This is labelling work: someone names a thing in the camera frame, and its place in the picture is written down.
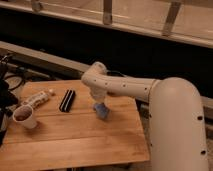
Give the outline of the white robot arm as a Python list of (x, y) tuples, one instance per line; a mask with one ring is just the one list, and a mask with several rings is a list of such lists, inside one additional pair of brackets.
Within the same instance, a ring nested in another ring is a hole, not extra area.
[(149, 104), (152, 171), (209, 171), (203, 104), (191, 82), (108, 76), (101, 62), (81, 80), (97, 102), (110, 92)]

